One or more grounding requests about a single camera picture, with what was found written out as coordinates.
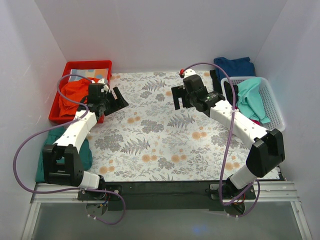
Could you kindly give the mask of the teal t shirt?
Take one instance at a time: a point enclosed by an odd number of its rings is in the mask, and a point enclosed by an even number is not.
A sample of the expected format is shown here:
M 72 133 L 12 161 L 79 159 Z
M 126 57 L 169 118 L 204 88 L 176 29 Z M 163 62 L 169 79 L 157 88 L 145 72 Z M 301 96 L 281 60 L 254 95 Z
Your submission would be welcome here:
M 266 115 L 259 92 L 261 81 L 260 77 L 253 77 L 239 83 L 236 106 L 248 119 L 268 124 L 270 119 Z

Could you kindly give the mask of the floral table mat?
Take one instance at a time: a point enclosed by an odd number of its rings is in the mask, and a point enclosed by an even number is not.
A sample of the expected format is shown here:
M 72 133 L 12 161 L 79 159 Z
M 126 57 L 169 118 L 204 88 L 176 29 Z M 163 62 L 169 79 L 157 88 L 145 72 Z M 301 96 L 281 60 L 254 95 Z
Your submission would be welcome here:
M 117 73 L 110 79 L 128 106 L 105 117 L 88 135 L 90 172 L 108 182 L 204 181 L 227 178 L 249 150 L 194 108 L 175 110 L 176 72 Z

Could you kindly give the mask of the black folded t shirt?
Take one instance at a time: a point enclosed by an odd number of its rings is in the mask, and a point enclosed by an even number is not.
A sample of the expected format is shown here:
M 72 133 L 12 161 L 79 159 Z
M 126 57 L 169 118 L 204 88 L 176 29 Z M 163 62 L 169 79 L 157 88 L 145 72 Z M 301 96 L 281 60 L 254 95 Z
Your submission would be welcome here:
M 219 94 L 223 94 L 221 82 L 217 77 L 216 71 L 215 70 L 210 70 L 209 74 L 210 74 L 210 77 L 212 79 L 213 90 L 215 92 L 218 92 Z

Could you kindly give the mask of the patterned folded cloth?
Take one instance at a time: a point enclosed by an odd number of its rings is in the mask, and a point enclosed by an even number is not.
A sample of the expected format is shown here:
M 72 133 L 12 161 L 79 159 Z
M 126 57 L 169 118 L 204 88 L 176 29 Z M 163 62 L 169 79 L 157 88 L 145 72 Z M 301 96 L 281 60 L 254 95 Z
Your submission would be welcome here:
M 108 68 L 98 68 L 98 69 L 71 69 L 70 74 L 72 76 L 69 77 L 68 82 L 75 82 L 79 81 L 82 78 L 79 76 L 74 75 L 80 75 L 86 78 L 93 79 L 96 83 L 100 79 L 104 79 L 104 82 L 109 82 L 110 77 L 112 76 L 111 72 Z

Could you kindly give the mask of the black t shirt in basket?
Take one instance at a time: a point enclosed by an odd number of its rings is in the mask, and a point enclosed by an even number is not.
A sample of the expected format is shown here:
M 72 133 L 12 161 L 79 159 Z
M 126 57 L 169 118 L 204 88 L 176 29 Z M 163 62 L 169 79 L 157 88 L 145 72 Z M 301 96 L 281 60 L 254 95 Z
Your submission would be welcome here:
M 224 90 L 225 90 L 225 96 L 227 98 L 227 101 L 233 105 L 233 99 L 234 99 L 234 96 L 233 96 L 233 92 L 232 92 L 232 88 L 231 88 L 231 85 L 228 81 L 225 81 L 224 84 Z M 238 100 L 239 100 L 239 97 L 238 97 L 238 93 L 239 93 L 239 88 L 238 88 L 238 85 L 236 84 L 233 84 L 233 89 L 234 89 L 234 93 L 235 93 L 235 103 L 237 104 Z

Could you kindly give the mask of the white plastic basket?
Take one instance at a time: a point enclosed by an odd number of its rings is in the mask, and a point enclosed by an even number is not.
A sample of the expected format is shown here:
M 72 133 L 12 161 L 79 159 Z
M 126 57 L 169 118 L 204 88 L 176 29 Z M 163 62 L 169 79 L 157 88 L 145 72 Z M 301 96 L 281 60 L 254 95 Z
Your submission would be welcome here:
M 233 76 L 230 77 L 231 83 L 233 85 L 237 85 L 241 82 L 246 81 L 247 79 L 254 78 L 253 76 Z M 265 128 L 269 130 L 278 129 L 279 131 L 283 132 L 286 129 L 286 124 L 282 115 L 282 112 L 279 108 L 278 102 L 274 95 L 274 92 L 270 86 L 270 83 L 267 79 L 263 77 L 261 78 L 261 82 L 259 85 L 259 94 L 261 96 L 264 111 L 266 116 L 269 118 L 270 122 L 266 124 L 262 124 Z M 225 77 L 221 80 L 221 89 L 222 94 L 226 98 L 226 91 L 224 83 L 228 82 L 228 79 Z

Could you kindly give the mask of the aluminium frame rail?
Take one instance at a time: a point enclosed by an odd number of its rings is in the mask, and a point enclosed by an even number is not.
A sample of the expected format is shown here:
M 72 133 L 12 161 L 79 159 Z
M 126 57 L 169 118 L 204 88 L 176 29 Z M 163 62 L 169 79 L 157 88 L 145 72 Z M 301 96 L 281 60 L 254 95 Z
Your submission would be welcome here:
M 39 183 L 35 186 L 31 203 L 73 203 L 77 201 L 78 190 L 62 191 L 63 186 Z M 261 181 L 259 202 L 298 202 L 300 197 L 292 181 Z

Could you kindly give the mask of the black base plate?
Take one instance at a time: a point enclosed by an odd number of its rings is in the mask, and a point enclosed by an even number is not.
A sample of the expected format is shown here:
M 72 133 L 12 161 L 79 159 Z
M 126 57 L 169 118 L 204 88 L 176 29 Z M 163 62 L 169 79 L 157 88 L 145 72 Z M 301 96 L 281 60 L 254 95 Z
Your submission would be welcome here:
M 118 191 L 127 210 L 191 210 L 223 211 L 219 198 L 211 189 L 217 180 L 106 182 L 103 190 Z

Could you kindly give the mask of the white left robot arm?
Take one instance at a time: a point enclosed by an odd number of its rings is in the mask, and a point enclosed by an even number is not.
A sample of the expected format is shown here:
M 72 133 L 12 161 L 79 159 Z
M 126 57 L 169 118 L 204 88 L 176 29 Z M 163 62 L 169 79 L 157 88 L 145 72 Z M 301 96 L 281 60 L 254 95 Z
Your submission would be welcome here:
M 105 79 L 98 82 L 87 79 L 87 82 L 88 93 L 79 101 L 61 94 L 62 98 L 77 105 L 77 111 L 64 134 L 53 144 L 43 147 L 43 174 L 47 184 L 89 189 L 95 200 L 101 200 L 106 196 L 106 187 L 101 184 L 101 176 L 85 171 L 80 149 L 101 116 L 111 115 L 129 104 L 119 88 L 110 88 Z

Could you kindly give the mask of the magenta t shirt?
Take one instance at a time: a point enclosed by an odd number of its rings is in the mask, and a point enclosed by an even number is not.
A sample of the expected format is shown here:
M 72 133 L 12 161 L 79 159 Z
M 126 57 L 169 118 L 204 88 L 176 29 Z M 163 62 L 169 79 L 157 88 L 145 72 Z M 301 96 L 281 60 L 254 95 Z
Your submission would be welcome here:
M 259 125 L 259 126 L 261 125 L 261 123 L 259 121 L 257 121 L 257 120 L 251 119 L 251 121 L 254 122 L 255 124 Z

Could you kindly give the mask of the orange t shirt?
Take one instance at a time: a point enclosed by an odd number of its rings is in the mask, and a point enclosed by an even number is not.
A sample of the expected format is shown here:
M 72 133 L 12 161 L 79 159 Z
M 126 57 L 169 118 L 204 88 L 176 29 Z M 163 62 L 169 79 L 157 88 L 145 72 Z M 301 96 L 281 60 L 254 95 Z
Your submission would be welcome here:
M 90 82 L 84 78 L 77 81 L 70 81 L 64 85 L 60 92 L 68 99 L 80 102 L 88 95 Z M 59 117 L 74 116 L 76 114 L 78 104 L 73 103 L 62 96 L 59 97 Z

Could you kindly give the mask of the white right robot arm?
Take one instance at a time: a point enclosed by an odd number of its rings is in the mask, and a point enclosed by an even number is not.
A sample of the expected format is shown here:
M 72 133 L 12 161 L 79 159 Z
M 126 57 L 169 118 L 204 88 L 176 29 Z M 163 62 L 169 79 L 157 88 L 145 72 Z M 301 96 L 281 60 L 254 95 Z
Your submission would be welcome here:
M 175 109 L 196 108 L 221 123 L 249 149 L 245 165 L 226 181 L 220 181 L 216 190 L 221 198 L 237 199 L 256 179 L 264 177 L 285 160 L 283 134 L 276 128 L 268 130 L 257 125 L 234 109 L 221 93 L 208 92 L 194 70 L 183 69 L 179 75 L 183 84 L 171 89 Z

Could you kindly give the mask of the green t shirt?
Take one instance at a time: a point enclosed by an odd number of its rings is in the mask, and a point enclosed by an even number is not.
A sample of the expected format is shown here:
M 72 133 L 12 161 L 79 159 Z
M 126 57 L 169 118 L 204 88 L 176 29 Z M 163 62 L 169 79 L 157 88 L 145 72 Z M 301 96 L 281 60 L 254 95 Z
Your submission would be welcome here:
M 47 137 L 43 143 L 43 147 L 45 145 L 52 145 L 55 143 L 56 140 L 58 140 L 66 131 L 66 128 L 61 126 L 55 129 L 51 129 Z M 93 155 L 92 151 L 90 150 L 90 144 L 87 139 L 85 139 L 80 147 L 79 156 L 83 165 L 83 168 L 85 171 L 88 171 L 93 164 Z M 43 167 L 43 152 L 40 151 L 39 158 L 38 158 L 38 164 L 37 164 L 37 171 L 35 175 L 35 182 L 36 183 L 44 183 L 45 177 L 44 177 L 44 167 Z

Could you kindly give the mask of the dark blue t shirt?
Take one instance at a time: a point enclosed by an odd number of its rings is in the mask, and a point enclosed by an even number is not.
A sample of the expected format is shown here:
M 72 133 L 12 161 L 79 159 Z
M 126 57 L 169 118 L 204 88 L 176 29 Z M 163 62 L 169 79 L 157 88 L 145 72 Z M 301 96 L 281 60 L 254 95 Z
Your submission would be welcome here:
M 217 57 L 213 63 L 222 68 L 229 77 L 255 77 L 255 66 L 251 62 L 250 57 L 242 57 L 237 59 L 227 59 L 225 57 Z

